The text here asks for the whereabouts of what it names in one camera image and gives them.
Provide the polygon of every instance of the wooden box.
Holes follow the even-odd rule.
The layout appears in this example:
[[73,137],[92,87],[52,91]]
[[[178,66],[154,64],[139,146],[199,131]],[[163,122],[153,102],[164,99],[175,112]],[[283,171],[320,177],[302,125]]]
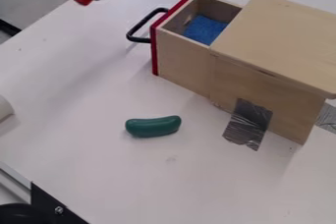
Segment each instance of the wooden box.
[[[230,24],[208,46],[183,36],[196,15]],[[286,0],[182,0],[151,27],[153,73],[228,112],[265,107],[270,131],[303,144],[336,97],[335,38],[335,15]]]

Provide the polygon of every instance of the drawer handle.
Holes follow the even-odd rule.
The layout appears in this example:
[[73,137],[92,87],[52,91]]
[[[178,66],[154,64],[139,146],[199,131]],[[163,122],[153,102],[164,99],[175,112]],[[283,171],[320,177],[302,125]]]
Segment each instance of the drawer handle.
[[154,16],[156,16],[159,13],[167,13],[169,9],[167,8],[157,8],[153,11],[151,11],[146,17],[144,17],[141,21],[139,21],[134,27],[129,30],[129,32],[126,34],[126,38],[132,42],[138,42],[138,43],[150,43],[150,38],[143,38],[143,37],[136,37],[134,34],[142,28],[150,19],[152,19]]

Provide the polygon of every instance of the blue sponge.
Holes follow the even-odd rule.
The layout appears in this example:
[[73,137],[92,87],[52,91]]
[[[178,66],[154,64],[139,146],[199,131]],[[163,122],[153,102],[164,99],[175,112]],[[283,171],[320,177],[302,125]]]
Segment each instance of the blue sponge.
[[196,16],[185,29],[183,36],[210,45],[228,25],[206,16]]

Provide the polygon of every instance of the green object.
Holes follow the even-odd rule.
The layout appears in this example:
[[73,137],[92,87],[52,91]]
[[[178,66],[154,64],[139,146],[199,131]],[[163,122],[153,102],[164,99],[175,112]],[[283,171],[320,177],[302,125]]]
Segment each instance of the green object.
[[182,120],[179,116],[152,119],[130,119],[126,121],[126,130],[137,138],[165,136],[179,131]]

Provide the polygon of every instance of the white tabletop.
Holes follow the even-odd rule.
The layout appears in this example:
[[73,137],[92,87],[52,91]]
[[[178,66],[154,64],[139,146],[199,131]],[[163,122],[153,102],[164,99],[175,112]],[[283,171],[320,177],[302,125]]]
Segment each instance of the white tabletop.
[[[230,115],[155,77],[125,33],[178,0],[69,1],[0,46],[0,157],[92,224],[334,223],[336,136],[267,132],[258,152],[221,137]],[[245,5],[249,0],[228,0]],[[336,13],[336,0],[292,0]],[[130,118],[180,115],[134,140]]]

